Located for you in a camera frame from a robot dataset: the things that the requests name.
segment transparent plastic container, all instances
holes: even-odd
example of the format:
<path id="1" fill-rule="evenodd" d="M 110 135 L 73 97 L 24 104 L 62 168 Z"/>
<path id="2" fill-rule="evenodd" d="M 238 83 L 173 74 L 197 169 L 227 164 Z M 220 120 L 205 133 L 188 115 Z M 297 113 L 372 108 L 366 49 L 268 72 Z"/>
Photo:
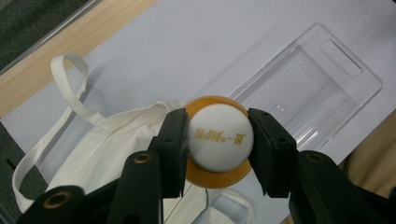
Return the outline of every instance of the transparent plastic container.
<path id="1" fill-rule="evenodd" d="M 299 150 L 318 150 L 381 88 L 381 80 L 318 23 L 230 98 L 271 113 Z"/>

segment metal screw head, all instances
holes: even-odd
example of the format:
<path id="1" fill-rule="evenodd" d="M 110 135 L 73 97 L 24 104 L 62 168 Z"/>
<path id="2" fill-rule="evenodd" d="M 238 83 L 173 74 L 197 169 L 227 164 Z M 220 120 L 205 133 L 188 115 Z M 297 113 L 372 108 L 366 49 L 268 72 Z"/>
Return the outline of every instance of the metal screw head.
<path id="1" fill-rule="evenodd" d="M 148 161 L 151 161 L 151 155 L 147 153 L 140 154 L 134 157 L 134 162 L 136 163 L 146 163 Z"/>
<path id="2" fill-rule="evenodd" d="M 73 193 L 67 190 L 56 192 L 50 195 L 46 201 L 44 201 L 43 206 L 47 209 L 62 207 L 70 201 L 72 196 Z"/>
<path id="3" fill-rule="evenodd" d="M 317 153 L 308 153 L 305 155 L 306 159 L 312 162 L 322 162 L 323 157 Z"/>

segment white paper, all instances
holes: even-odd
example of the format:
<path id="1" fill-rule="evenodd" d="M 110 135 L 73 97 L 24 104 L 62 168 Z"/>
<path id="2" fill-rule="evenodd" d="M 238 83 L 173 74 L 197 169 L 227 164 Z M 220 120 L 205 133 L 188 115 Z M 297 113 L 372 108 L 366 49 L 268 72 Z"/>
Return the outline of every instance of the white paper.
<path id="1" fill-rule="evenodd" d="M 382 80 L 383 89 L 320 151 L 340 162 L 396 107 L 396 4 L 390 0 L 159 0 L 85 59 L 85 104 L 108 117 L 158 100 L 230 96 L 282 49 L 321 22 Z M 78 85 L 76 70 L 68 71 Z M 24 151 L 61 116 L 54 83 L 1 119 Z M 92 126 L 73 118 L 38 164 L 50 181 Z M 255 176 L 234 186 L 256 223 L 278 223 L 287 200 L 262 196 Z"/>

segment gray floor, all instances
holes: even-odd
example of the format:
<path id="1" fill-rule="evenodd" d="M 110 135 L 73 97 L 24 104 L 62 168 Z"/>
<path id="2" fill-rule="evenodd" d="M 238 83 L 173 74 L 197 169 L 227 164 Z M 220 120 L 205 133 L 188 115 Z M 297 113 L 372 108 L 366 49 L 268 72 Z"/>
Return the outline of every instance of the gray floor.
<path id="1" fill-rule="evenodd" d="M 3 208 L 3 214 L 10 223 L 15 222 L 21 215 L 18 205 L 15 201 L 14 193 L 11 187 L 11 178 L 15 166 L 23 157 L 23 151 L 14 142 L 7 130 L 0 123 L 0 209 Z M 47 188 L 47 183 L 41 174 L 34 168 L 25 180 L 22 182 L 21 191 L 25 196 L 36 198 Z"/>
<path id="2" fill-rule="evenodd" d="M 10 3 L 12 0 L 0 0 L 0 10 L 5 7 L 8 3 Z"/>

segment wooden edge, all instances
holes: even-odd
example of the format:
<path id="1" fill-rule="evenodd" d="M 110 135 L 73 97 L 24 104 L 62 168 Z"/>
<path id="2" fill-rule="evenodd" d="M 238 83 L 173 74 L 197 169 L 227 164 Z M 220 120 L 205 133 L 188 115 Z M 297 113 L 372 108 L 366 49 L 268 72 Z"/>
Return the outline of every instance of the wooden edge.
<path id="1" fill-rule="evenodd" d="M 156 0 L 104 0 L 34 53 L 0 76 L 0 118 L 52 81 L 50 60 L 84 56 L 150 7 Z"/>

